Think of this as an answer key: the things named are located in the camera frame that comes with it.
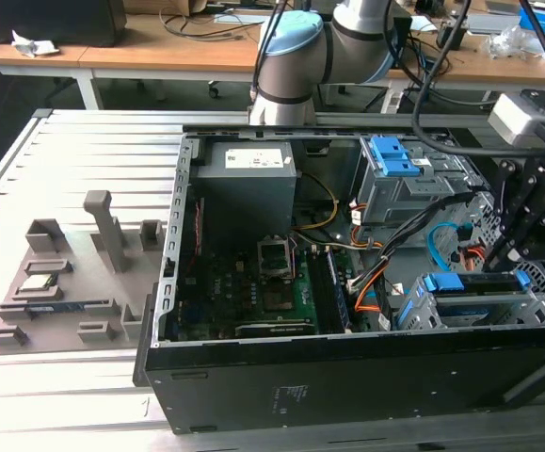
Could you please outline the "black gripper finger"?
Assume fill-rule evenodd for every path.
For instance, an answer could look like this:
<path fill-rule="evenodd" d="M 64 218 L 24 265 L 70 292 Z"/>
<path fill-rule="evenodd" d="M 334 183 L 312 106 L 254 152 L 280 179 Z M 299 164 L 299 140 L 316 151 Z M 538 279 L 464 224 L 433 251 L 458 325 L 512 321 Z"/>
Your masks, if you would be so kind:
<path fill-rule="evenodd" d="M 498 164 L 494 193 L 494 214 L 499 219 L 498 237 L 488 248 L 483 270 L 502 272 L 513 268 L 521 259 L 521 237 L 518 225 L 519 188 L 521 186 L 521 165 L 515 160 L 502 160 Z"/>
<path fill-rule="evenodd" d="M 545 248 L 545 185 L 538 176 L 527 176 L 519 188 L 518 225 L 524 243 L 521 257 L 537 259 Z"/>

